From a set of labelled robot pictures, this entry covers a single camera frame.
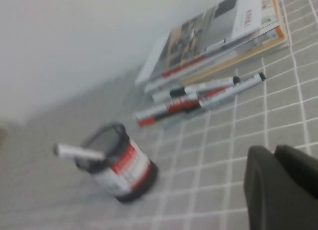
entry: black marker cap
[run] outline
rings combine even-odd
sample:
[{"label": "black marker cap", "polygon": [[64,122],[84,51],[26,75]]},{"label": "black marker cap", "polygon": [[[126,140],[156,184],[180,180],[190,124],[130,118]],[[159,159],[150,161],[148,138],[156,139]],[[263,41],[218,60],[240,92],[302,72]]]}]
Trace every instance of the black marker cap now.
[{"label": "black marker cap", "polygon": [[237,84],[240,82],[240,78],[238,76],[233,77],[233,84]]},{"label": "black marker cap", "polygon": [[259,73],[260,78],[262,79],[262,81],[264,81],[266,79],[265,75],[263,74],[263,72]]},{"label": "black marker cap", "polygon": [[173,89],[170,91],[170,96],[171,97],[180,97],[180,96],[183,96],[185,95],[185,91],[184,91],[184,87],[180,87],[180,88],[177,88],[177,89]]}]

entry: red label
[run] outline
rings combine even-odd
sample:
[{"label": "red label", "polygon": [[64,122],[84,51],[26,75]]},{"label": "red label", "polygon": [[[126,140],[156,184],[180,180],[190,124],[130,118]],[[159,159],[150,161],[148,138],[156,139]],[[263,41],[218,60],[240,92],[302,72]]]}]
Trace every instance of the red label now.
[{"label": "red label", "polygon": [[117,161],[111,169],[115,172],[115,174],[122,173],[129,165],[130,162],[134,160],[136,156],[136,149],[129,144],[126,152],[123,154],[123,156]]}]

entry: marker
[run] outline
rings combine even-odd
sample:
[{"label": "marker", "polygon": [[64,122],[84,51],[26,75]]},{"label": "marker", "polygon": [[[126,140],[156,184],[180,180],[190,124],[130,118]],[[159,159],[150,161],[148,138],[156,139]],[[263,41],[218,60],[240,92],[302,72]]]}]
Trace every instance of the marker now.
[{"label": "marker", "polygon": [[215,103],[214,105],[210,105],[210,106],[206,106],[204,108],[199,108],[196,110],[192,110],[191,112],[188,113],[184,113],[182,116],[178,117],[175,120],[172,120],[166,124],[164,124],[163,128],[164,129],[169,129],[170,127],[177,125],[178,123],[184,121],[184,120],[190,120],[192,118],[195,118],[199,115],[202,115],[203,113],[209,111],[209,110],[214,110],[214,109],[218,109],[220,106],[225,105],[227,103],[233,102],[235,99],[234,96],[226,98],[222,101],[220,101],[219,103]]},{"label": "marker", "polygon": [[266,79],[265,75],[260,72],[240,83],[237,83],[236,85],[232,87],[228,87],[224,89],[223,91],[220,91],[216,93],[215,95],[202,99],[199,101],[201,107],[207,107],[209,105],[214,105],[215,103],[218,103],[219,101],[222,101],[225,98],[228,98],[230,96],[236,95],[244,90],[247,90],[261,82],[263,82]]},{"label": "marker", "polygon": [[153,99],[154,99],[154,102],[161,102],[166,99],[184,96],[187,94],[191,94],[193,92],[205,92],[205,91],[217,89],[220,87],[229,87],[239,82],[240,82],[240,78],[238,76],[227,77],[222,79],[213,79],[208,82],[174,88],[172,90],[159,91],[153,94]]},{"label": "marker", "polygon": [[[200,108],[214,108],[215,106],[220,105],[220,103],[222,103],[224,100],[263,82],[265,79],[266,77],[263,73],[258,73],[240,83],[237,83],[234,86],[211,91],[208,94],[205,94],[203,98],[198,98],[198,103],[195,103],[192,106],[188,106],[187,108],[181,108],[178,112],[191,112]],[[152,124],[157,120],[170,116],[174,113],[176,112],[166,112],[159,115],[141,118],[139,119],[139,125],[145,126]]]},{"label": "marker", "polygon": [[63,144],[54,145],[53,153],[59,158],[81,158],[95,161],[106,159],[104,153]]},{"label": "marker", "polygon": [[[215,95],[216,93],[223,91],[225,87],[215,89],[204,94],[205,98]],[[153,108],[149,108],[145,111],[135,113],[138,119],[139,126],[145,126],[152,124],[162,118],[171,116],[179,112],[190,112],[192,109],[200,107],[199,100],[201,97],[197,93],[192,93],[180,98],[176,98],[168,103],[164,103]]]}]

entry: book cover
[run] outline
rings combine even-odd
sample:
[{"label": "book cover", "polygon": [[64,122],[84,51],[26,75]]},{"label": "book cover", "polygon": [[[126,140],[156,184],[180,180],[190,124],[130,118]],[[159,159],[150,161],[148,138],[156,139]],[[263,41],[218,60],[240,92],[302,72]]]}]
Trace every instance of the book cover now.
[{"label": "book cover", "polygon": [[245,56],[245,53],[253,53],[253,51],[256,50],[255,48],[281,37],[283,34],[279,28],[280,22],[273,0],[262,0],[261,23],[262,26],[259,30],[228,46],[224,46],[217,54],[210,55],[192,67],[183,69],[168,77],[159,77],[153,81],[149,81],[146,85],[145,92],[156,91],[163,86],[165,86],[165,88],[169,88],[171,85],[175,86],[176,83],[179,83],[178,79],[183,78],[189,73],[195,73],[194,76],[198,75],[198,73],[204,72],[204,69],[210,66],[212,66],[211,69],[215,67],[218,70],[220,67],[226,68],[229,64],[233,65],[240,62],[242,60],[241,57],[244,59],[248,58],[249,56]]},{"label": "book cover", "polygon": [[261,26],[261,0],[224,0],[157,40],[136,84],[168,77]]}]

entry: magazine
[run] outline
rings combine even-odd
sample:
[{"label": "magazine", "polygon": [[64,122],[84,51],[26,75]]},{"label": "magazine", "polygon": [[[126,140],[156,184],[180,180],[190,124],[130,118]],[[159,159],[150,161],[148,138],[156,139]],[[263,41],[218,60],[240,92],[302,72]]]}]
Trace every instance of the magazine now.
[{"label": "magazine", "polygon": [[261,0],[224,0],[171,30],[157,40],[136,84],[177,73],[259,29],[261,7]]}]

